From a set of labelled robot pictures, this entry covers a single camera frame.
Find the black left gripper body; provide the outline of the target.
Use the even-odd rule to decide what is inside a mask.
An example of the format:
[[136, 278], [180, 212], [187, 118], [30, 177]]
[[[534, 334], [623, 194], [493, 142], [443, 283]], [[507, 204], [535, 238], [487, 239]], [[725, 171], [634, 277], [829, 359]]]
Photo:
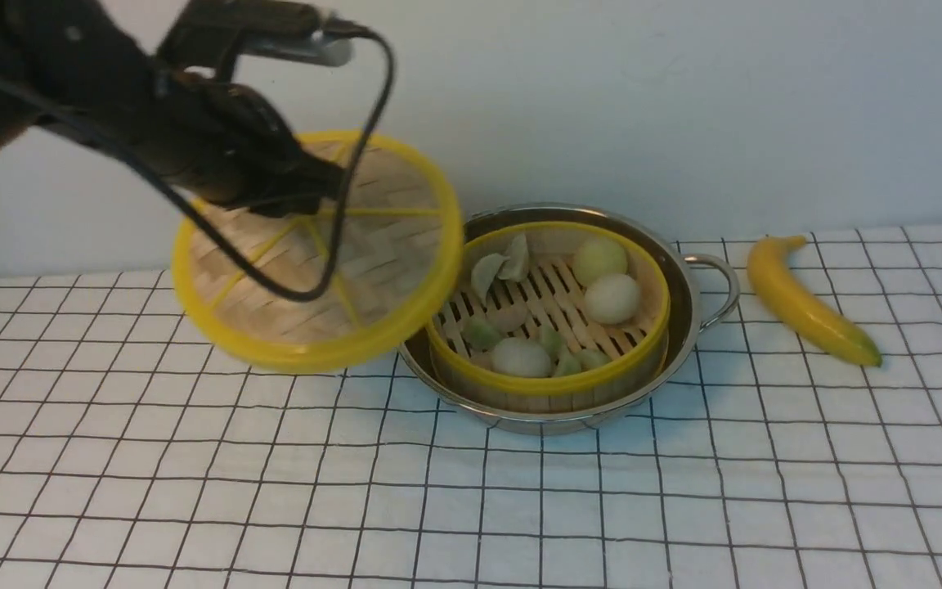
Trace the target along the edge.
[[250, 86], [197, 72], [141, 79], [141, 163], [219, 209], [311, 215], [338, 198], [344, 171], [312, 155]]

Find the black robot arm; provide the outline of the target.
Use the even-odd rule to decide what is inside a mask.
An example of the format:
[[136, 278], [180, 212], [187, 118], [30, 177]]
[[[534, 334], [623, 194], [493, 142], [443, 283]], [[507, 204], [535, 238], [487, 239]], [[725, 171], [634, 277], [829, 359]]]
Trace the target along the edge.
[[222, 209], [311, 215], [348, 172], [312, 155], [261, 93], [233, 82], [242, 55], [283, 57], [324, 24], [311, 5], [190, 1], [149, 53], [97, 1], [0, 1], [0, 82], [74, 116], [96, 137], [0, 89], [0, 150], [40, 127], [102, 155], [124, 148], [161, 182]]

